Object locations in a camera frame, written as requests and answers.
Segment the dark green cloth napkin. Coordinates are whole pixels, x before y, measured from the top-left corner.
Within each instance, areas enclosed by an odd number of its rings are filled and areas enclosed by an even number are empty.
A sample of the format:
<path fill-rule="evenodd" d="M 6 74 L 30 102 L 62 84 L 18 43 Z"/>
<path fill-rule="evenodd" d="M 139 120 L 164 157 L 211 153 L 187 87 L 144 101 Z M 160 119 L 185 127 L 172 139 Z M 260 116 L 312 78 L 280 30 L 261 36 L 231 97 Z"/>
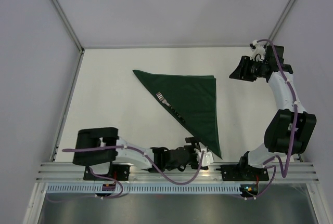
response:
<path fill-rule="evenodd" d="M 133 73 L 190 134 L 201 139 L 200 142 L 213 154 L 222 157 L 217 126 L 216 78 L 213 75 L 152 74 L 140 70 L 133 70 Z M 162 93 L 185 123 L 159 101 L 157 92 Z"/>

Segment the silver fork black handle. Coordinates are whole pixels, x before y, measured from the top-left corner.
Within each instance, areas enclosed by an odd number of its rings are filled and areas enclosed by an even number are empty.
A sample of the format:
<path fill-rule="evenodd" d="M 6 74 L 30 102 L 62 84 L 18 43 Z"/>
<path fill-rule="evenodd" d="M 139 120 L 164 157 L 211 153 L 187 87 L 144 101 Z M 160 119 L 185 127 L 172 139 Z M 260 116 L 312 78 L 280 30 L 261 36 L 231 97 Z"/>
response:
<path fill-rule="evenodd" d="M 178 120 L 185 123 L 184 118 L 167 102 L 161 92 L 157 92 L 156 96 L 162 104 L 165 104 L 175 114 Z"/>

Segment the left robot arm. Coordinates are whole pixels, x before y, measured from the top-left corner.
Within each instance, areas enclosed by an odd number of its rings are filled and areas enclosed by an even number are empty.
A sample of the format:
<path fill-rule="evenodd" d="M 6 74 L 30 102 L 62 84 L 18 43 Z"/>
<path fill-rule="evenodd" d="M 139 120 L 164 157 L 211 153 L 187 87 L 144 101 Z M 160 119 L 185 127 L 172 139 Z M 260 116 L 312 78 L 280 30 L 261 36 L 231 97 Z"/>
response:
<path fill-rule="evenodd" d="M 85 167 L 97 165 L 95 174 L 101 180 L 113 176 L 112 162 L 129 163 L 141 170 L 184 171 L 187 166 L 203 170 L 213 162 L 213 155 L 202 148 L 196 138 L 186 138 L 186 145 L 176 149 L 166 147 L 142 148 L 119 137 L 114 127 L 81 129 L 78 131 L 73 164 Z"/>

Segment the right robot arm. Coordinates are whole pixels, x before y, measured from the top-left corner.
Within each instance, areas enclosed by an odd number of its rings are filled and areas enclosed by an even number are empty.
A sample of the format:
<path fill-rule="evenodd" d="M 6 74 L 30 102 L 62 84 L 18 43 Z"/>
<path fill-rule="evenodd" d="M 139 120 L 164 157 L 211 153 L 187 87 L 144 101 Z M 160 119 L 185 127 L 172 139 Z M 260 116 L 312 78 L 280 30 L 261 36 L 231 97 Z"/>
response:
<path fill-rule="evenodd" d="M 263 143 L 240 158 L 237 173 L 240 178 L 249 180 L 257 169 L 266 169 L 272 161 L 278 160 L 281 175 L 286 178 L 291 157 L 306 150 L 317 118 L 300 102 L 293 69 L 284 63 L 284 47 L 254 41 L 250 48 L 251 56 L 242 56 L 229 77 L 247 82 L 265 79 L 273 92 L 277 112 L 265 131 Z"/>

